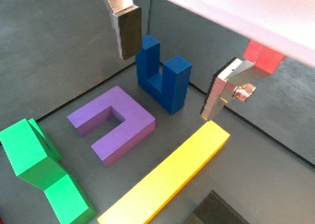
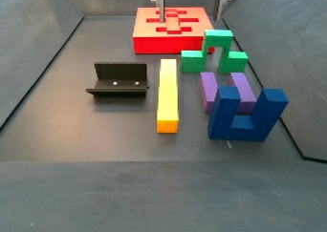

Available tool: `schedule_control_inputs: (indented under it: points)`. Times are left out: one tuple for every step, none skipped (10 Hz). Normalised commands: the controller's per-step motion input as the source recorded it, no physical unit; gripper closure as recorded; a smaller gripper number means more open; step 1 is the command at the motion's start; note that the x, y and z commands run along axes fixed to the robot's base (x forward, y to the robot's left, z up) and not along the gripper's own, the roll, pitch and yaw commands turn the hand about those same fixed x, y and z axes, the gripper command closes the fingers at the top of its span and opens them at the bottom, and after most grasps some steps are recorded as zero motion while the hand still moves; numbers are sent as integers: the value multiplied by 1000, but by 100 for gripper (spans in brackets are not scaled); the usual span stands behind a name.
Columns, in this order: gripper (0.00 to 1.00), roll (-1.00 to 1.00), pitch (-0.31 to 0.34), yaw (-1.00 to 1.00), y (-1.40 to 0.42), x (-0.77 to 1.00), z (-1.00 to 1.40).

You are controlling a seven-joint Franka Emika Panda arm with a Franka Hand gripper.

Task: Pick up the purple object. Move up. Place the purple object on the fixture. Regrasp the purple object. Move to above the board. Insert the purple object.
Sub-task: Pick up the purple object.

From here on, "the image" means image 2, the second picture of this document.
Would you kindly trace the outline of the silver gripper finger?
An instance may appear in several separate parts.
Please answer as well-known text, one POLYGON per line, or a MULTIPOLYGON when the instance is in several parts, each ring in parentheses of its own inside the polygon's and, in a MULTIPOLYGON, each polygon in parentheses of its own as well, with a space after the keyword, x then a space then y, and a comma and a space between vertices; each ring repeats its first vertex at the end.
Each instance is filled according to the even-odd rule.
POLYGON ((160 8, 160 22, 165 22, 165 0, 150 0, 160 8))
POLYGON ((215 9, 213 9, 213 20, 219 21, 224 6, 228 4, 231 0, 215 0, 215 9))

